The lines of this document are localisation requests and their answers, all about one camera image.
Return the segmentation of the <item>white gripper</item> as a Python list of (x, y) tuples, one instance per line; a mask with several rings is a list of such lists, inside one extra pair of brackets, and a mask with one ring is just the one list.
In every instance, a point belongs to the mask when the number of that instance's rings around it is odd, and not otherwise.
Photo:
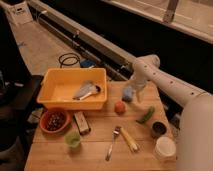
[(129, 79), (129, 84), (136, 93), (138, 103), (141, 103), (141, 91), (146, 86), (147, 79), (145, 77), (133, 74)]

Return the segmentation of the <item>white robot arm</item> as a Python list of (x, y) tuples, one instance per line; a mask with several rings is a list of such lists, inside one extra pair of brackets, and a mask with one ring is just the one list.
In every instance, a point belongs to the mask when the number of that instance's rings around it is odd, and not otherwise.
[(150, 80), (183, 110), (176, 171), (213, 171), (213, 94), (159, 69), (157, 55), (132, 61), (130, 84), (142, 90)]

